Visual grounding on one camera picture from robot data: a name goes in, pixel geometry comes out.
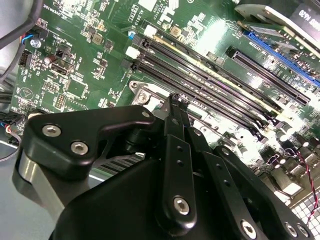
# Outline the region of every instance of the motherboard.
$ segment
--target motherboard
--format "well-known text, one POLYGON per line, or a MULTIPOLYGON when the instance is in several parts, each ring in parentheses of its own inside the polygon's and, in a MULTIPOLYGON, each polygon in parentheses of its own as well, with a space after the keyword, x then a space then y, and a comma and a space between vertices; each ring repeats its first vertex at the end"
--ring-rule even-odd
POLYGON ((44 2, 11 102, 25 116, 20 135, 35 113, 157 111, 179 93, 210 145, 257 174, 279 168, 293 146, 318 146, 320 53, 286 26, 248 21, 236 0, 44 2))

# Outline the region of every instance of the red and black wire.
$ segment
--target red and black wire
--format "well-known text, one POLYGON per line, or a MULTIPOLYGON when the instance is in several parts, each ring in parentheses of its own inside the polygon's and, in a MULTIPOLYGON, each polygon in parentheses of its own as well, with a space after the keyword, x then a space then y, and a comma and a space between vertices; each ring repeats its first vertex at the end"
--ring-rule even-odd
POLYGON ((300 152, 298 152, 296 155, 299 158, 300 164, 303 165, 305 167, 305 169, 306 169, 306 174, 308 175, 309 182, 310 182, 310 185, 311 185, 311 190, 312 190, 312 193, 313 193, 313 198, 314 198, 313 209, 310 212, 310 215, 308 216, 308 219, 307 219, 307 222, 306 222, 306 224, 309 224, 311 218, 313 217, 313 215, 315 215, 316 210, 319 208, 319 198, 317 196, 317 192, 316 192, 316 189, 315 189, 314 180, 311 177, 311 172, 310 172, 309 165, 307 164, 306 160, 301 156, 300 152))

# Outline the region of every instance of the black ram slot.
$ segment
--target black ram slot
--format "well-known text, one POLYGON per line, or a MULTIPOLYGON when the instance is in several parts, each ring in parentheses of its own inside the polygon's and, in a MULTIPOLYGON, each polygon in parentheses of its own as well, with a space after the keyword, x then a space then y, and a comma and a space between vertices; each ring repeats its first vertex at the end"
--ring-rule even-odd
POLYGON ((310 98, 290 86, 286 82, 282 81, 272 72, 265 69, 259 63, 240 52, 238 49, 231 47, 226 52, 227 55, 237 64, 248 70, 253 75, 262 78, 268 85, 274 87, 279 92, 287 95, 292 100, 297 101, 299 104, 305 106, 310 102, 310 98))
POLYGON ((200 96, 196 96, 195 93, 192 92, 190 89, 187 89, 183 86, 175 84, 175 80, 173 78, 161 73, 160 71, 156 70, 155 68, 153 68, 149 65, 146 65, 146 64, 141 64, 138 67, 138 69, 139 69, 139 71, 146 73, 157 80, 165 82, 167 85, 171 86, 173 89, 176 89, 180 93, 185 94, 189 98, 189 100, 195 100, 195 101, 199 102, 200 104, 208 107, 211 111, 217 112, 221 116, 233 121, 237 125, 245 128, 245 129, 248 129, 248 130, 255 128, 252 124, 244 121, 243 119, 241 119, 235 115, 232 115, 229 112, 222 111, 222 109, 220 109, 219 107, 216 107, 212 102, 208 101, 207 99, 200 97, 200 96))
POLYGON ((194 71, 192 68, 180 63, 180 61, 178 61, 178 60, 175 60, 175 63, 177 64, 177 66, 180 66, 181 69, 185 69, 187 72, 190 72, 193 75, 195 75, 198 79, 201 79, 202 84, 204 84, 205 86, 207 86, 208 83, 211 83, 210 85, 212 87, 218 88, 218 89, 220 89, 220 91, 226 92, 226 93, 236 97, 239 102, 243 103, 249 109, 253 108, 256 112, 258 112, 261 115, 266 113, 266 110, 262 106, 260 106, 256 102, 252 101, 250 98, 248 98, 247 96, 245 96, 241 92, 238 92, 238 91, 234 90, 233 88, 229 87, 228 85, 224 84, 223 82, 220 82, 219 80, 217 80, 215 78, 212 78, 210 75, 206 74, 205 72, 198 73, 198 72, 194 71))
MULTIPOLYGON (((180 65, 184 66, 186 68, 187 71, 192 72, 195 75, 201 76, 202 78, 208 79, 214 83, 220 83, 222 85, 220 85, 223 89, 231 89, 233 92, 236 92, 235 90, 233 90, 231 87, 223 84, 222 82, 218 81, 217 79, 215 79, 214 76, 209 75, 208 73, 206 73, 205 71, 201 70, 200 68, 198 68, 197 66, 193 65, 192 63, 188 62, 187 60, 183 59, 182 57, 180 57, 178 54, 176 54, 175 52, 172 52, 170 49, 167 49, 166 47, 164 47, 163 45, 154 42, 152 40, 146 39, 146 41, 148 42, 147 48, 150 48, 151 50, 155 51, 156 53, 162 54, 164 56, 166 56, 167 58, 176 61, 177 63, 179 63, 180 65)), ((226 75, 226 72, 224 72, 224 78, 226 78, 227 80, 229 80, 230 82, 232 82, 228 75, 226 75)), ((260 101, 264 102, 265 104, 269 105, 270 107, 281 111, 282 108, 277 105, 274 101, 272 101, 271 99, 269 99, 268 97, 262 95, 260 92, 258 92, 256 89, 254 89, 253 87, 251 87, 250 85, 248 85, 247 83, 243 82, 243 81, 237 81, 236 84, 238 87, 244 89, 245 91, 247 91, 248 93, 250 93, 251 95, 253 95, 254 97, 258 98, 260 101)), ((246 102, 248 104, 250 104, 251 107, 255 107, 256 110, 260 109, 260 111, 264 111, 264 109, 257 104, 256 102, 252 101, 250 98, 247 98, 245 95, 241 94, 241 96, 243 96, 243 100, 246 99, 246 102)))
POLYGON ((198 88, 200 92, 204 92, 206 95, 209 95, 211 99, 219 103, 225 109, 230 108, 233 112, 236 112, 240 116, 247 118, 249 122, 258 124, 262 129, 267 125, 260 118, 250 113, 247 109, 241 108, 228 98, 221 98, 221 96, 219 97, 218 92, 212 91, 211 89, 208 89, 207 86, 196 82, 194 79, 187 76, 185 73, 180 72, 177 68, 173 67, 164 60, 150 54, 147 54, 144 59, 157 67, 161 67, 164 70, 164 73, 166 71, 170 72, 174 76, 174 79, 179 80, 181 84, 187 81, 192 88, 198 88))

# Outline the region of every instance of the black cable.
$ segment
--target black cable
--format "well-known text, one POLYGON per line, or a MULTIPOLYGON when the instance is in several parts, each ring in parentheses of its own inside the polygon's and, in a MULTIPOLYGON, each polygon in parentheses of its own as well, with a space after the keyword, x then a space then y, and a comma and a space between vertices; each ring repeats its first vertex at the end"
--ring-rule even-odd
POLYGON ((34 27, 34 25, 38 21, 38 18, 41 15, 43 5, 44 0, 33 0, 30 13, 25 22, 18 26, 16 29, 9 32, 7 35, 0 38, 0 50, 8 44, 12 43, 14 40, 20 38, 23 34, 25 34, 34 27))
POLYGON ((6 81, 7 76, 13 71, 13 69, 15 68, 15 66, 18 64, 19 59, 22 56, 22 53, 25 50, 25 45, 20 43, 18 50, 16 51, 16 54, 12 60, 12 62, 10 63, 10 65, 8 66, 8 68, 4 71, 4 73, 0 76, 0 84, 5 83, 5 85, 9 86, 9 88, 13 88, 14 85, 8 81, 6 81))

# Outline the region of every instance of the screw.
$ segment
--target screw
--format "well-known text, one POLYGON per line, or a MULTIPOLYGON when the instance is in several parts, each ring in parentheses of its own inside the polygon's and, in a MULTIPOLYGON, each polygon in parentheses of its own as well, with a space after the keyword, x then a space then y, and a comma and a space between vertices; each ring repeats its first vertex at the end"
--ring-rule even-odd
POLYGON ((89 148, 87 144, 82 141, 75 141, 71 144, 71 151, 78 155, 85 155, 89 148))
POLYGON ((305 237, 308 238, 308 237, 309 237, 309 233, 307 232, 307 230, 306 230, 303 226, 301 226, 300 223, 298 223, 297 226, 298 226, 298 229, 300 230, 300 232, 301 232, 305 237))
POLYGON ((175 124, 175 125, 179 125, 179 122, 176 118, 172 118, 172 122, 175 124))
POLYGON ((145 104, 148 101, 148 96, 145 93, 139 95, 139 102, 145 104))
POLYGON ((289 223, 285 223, 284 224, 286 229, 288 229, 289 233, 294 237, 296 238, 298 236, 298 233, 297 231, 289 224, 289 223))
POLYGON ((200 132, 198 129, 195 128, 193 131, 194 131, 194 133, 197 134, 198 136, 201 136, 201 132, 200 132))
POLYGON ((39 39, 31 39, 30 45, 31 45, 31 47, 38 49, 41 47, 41 41, 39 39))
POLYGON ((61 129, 55 125, 45 125, 42 128, 42 133, 47 137, 58 137, 61 134, 61 129))
POLYGON ((142 115, 145 116, 146 118, 150 118, 150 114, 147 113, 146 111, 143 111, 143 112, 142 112, 142 115))
POLYGON ((187 215, 190 211, 189 204, 181 197, 176 197, 173 200, 174 208, 182 215, 187 215))
POLYGON ((256 230, 254 229, 254 227, 247 221, 242 221, 241 222, 241 227, 243 229, 243 231, 245 232, 245 234, 248 235, 249 238, 251 239, 256 239, 257 238, 257 233, 256 230))
POLYGON ((225 155, 229 155, 229 151, 228 151, 226 148, 222 148, 222 152, 223 152, 225 155))

